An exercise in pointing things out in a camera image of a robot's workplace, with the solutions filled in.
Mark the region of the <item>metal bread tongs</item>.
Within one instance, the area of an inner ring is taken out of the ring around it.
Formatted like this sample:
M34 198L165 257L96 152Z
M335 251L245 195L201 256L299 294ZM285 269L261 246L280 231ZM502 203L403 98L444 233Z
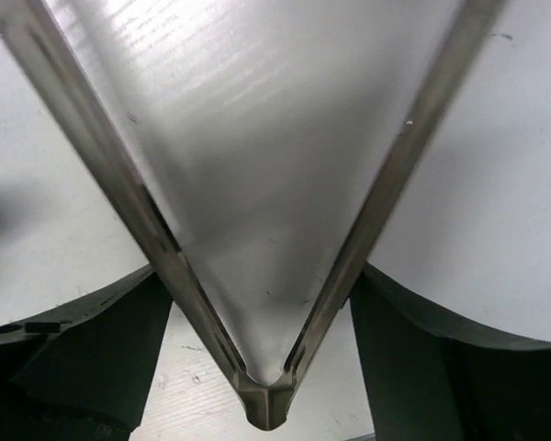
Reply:
M242 355L47 6L41 1L0 1L0 37L231 384L248 422L271 431L286 421L338 310L503 8L502 1L466 1L460 7L281 376L270 385L248 374Z

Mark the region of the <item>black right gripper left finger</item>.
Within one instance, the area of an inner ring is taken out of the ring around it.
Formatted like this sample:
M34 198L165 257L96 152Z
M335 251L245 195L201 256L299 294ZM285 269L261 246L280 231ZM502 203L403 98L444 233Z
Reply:
M139 269L0 326L0 440L127 440L141 424L172 300Z

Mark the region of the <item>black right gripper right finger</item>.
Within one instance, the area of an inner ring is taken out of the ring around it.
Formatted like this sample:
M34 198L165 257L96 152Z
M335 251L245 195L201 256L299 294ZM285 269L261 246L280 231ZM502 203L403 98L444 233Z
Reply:
M379 440L551 440L551 342L483 325L366 266L350 296Z

